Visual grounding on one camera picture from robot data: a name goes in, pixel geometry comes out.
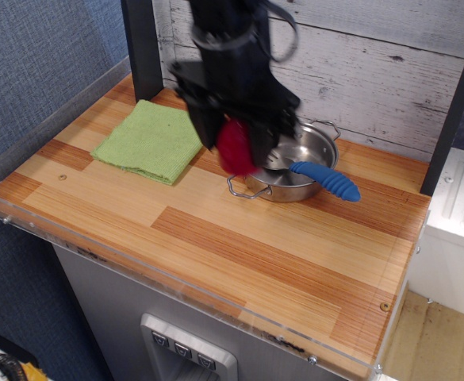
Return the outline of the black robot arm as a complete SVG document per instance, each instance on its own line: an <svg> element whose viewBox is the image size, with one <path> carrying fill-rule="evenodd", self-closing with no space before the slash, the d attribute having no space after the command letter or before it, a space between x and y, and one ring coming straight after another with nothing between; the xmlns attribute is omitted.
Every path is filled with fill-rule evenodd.
<svg viewBox="0 0 464 381"><path fill-rule="evenodd" d="M291 137L300 99L272 74L269 13L296 22L269 1L192 1L191 38L201 58L170 71L190 120L207 148L216 147L227 117L247 125L251 162L262 167L281 136Z"/></svg>

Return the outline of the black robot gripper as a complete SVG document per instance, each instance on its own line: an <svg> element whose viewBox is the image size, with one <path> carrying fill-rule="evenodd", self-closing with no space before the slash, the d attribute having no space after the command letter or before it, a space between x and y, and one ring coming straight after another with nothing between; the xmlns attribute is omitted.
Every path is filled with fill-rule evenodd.
<svg viewBox="0 0 464 381"><path fill-rule="evenodd" d="M293 134L299 97L272 74L264 40L197 47L200 60L175 61L170 71L201 143L211 150L225 117L236 117L249 124L252 161L262 167L279 135Z"/></svg>

